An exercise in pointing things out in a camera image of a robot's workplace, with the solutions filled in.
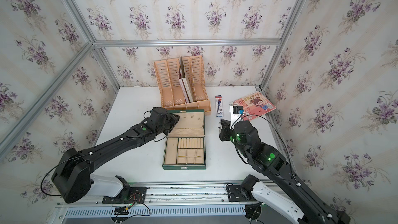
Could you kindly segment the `small pen box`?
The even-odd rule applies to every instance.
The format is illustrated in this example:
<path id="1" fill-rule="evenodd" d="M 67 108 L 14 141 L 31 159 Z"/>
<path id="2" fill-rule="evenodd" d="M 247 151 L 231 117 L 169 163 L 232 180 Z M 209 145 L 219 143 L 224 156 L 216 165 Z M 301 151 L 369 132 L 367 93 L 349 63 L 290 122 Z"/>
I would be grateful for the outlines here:
<path id="1" fill-rule="evenodd" d="M 216 117 L 223 117 L 224 111 L 223 111 L 222 96 L 221 95 L 215 96 L 215 100 L 216 100 Z"/>

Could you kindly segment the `pink cartoon spiral notebook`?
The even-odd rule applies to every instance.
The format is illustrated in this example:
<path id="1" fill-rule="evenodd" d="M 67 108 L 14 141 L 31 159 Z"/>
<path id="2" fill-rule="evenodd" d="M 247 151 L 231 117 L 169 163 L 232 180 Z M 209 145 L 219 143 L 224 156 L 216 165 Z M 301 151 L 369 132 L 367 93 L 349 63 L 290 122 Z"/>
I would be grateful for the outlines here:
<path id="1" fill-rule="evenodd" d="M 259 91 L 230 102 L 230 105 L 243 107 L 243 120 L 252 120 L 276 109 L 276 106 Z"/>

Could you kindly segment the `green jewelry box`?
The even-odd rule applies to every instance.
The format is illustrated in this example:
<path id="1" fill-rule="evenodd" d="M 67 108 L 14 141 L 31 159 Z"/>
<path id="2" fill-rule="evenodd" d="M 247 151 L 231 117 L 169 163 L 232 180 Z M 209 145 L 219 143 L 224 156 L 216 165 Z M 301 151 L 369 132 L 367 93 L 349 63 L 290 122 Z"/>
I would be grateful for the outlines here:
<path id="1" fill-rule="evenodd" d="M 178 123 L 166 136 L 162 168 L 164 170 L 205 170 L 205 111 L 171 111 Z"/>

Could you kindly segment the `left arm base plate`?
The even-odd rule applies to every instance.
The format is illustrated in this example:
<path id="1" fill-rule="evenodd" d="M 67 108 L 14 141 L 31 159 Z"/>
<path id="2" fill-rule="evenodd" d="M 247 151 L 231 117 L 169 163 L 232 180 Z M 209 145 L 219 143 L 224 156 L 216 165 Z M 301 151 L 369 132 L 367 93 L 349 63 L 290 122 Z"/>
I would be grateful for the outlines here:
<path id="1" fill-rule="evenodd" d="M 147 187 L 124 188 L 114 198 L 104 196 L 102 204 L 135 204 L 144 203 L 147 193 Z"/>

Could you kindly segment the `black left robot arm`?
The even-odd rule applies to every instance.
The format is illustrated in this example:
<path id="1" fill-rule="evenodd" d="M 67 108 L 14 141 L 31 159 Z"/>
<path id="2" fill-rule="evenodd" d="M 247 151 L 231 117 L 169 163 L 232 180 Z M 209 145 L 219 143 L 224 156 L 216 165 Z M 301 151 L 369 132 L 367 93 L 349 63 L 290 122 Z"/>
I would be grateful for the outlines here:
<path id="1" fill-rule="evenodd" d="M 67 150 L 59 164 L 49 171 L 58 196 L 68 204 L 88 196 L 129 202 L 133 194 L 123 177 L 96 176 L 94 172 L 119 155 L 155 140 L 159 134 L 168 135 L 179 119 L 162 107 L 154 107 L 149 117 L 107 142 L 80 151 Z"/>

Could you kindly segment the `books in file organizer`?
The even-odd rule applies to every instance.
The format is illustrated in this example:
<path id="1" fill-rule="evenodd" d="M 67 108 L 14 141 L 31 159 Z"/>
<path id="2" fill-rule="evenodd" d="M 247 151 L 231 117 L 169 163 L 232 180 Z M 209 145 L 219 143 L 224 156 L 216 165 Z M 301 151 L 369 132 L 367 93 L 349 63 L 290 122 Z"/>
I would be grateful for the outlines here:
<path id="1" fill-rule="evenodd" d="M 180 67 L 179 67 L 179 77 L 178 78 L 179 78 L 180 86 L 182 88 L 184 99 L 185 99 L 186 103 L 193 103 L 194 98 L 193 98 L 193 94 L 191 92 L 189 80 L 186 76 L 186 71 L 184 68 L 182 57 L 179 58 L 179 62 L 180 62 Z"/>

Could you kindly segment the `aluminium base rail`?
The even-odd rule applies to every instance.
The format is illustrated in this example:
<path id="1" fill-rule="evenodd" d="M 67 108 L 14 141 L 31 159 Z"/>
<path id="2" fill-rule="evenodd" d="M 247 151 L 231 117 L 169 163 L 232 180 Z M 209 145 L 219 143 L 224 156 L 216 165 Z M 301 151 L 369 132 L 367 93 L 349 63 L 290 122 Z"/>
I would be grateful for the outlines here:
<path id="1" fill-rule="evenodd" d="M 227 183 L 217 182 L 194 182 L 192 184 L 170 183 L 170 184 L 129 184 L 131 187 L 147 187 L 144 203 L 148 204 L 218 204 L 228 203 L 226 191 Z M 89 192 L 70 204 L 102 204 L 103 197 L 114 198 L 107 188 L 102 185 L 92 185 Z"/>

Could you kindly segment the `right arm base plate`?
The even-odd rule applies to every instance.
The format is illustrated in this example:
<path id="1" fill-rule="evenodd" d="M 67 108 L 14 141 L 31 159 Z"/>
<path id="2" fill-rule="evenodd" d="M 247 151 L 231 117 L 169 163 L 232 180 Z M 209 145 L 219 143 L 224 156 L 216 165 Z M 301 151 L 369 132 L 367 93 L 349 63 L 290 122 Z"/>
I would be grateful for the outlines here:
<path id="1" fill-rule="evenodd" d="M 228 195 L 229 202 L 258 202 L 253 195 L 254 187 L 243 184 L 243 185 L 233 185 L 232 183 L 228 183 L 226 185 L 226 191 Z"/>

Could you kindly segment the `peach plastic file organizer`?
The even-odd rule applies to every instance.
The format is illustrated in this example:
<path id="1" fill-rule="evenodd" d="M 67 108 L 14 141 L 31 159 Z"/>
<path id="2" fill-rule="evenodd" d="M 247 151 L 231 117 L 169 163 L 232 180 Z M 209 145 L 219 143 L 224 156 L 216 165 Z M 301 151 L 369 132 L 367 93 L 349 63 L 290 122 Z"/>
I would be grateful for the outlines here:
<path id="1" fill-rule="evenodd" d="M 179 57 L 154 63 L 161 105 L 168 110 L 211 113 L 202 56 Z"/>

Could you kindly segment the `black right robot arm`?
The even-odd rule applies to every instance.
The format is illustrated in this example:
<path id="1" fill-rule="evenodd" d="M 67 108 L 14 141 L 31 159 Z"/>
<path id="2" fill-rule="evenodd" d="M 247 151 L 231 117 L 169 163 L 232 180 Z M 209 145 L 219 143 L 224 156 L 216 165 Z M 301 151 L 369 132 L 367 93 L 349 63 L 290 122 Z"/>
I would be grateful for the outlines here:
<path id="1" fill-rule="evenodd" d="M 293 224 L 349 224 L 345 211 L 335 210 L 322 201 L 294 172 L 287 159 L 273 146 L 261 142 L 258 130 L 249 121 L 220 121 L 219 138 L 230 141 L 256 172 L 274 182 L 286 195 L 272 190 L 257 177 L 248 175 L 232 201 L 258 201 L 271 207 Z"/>

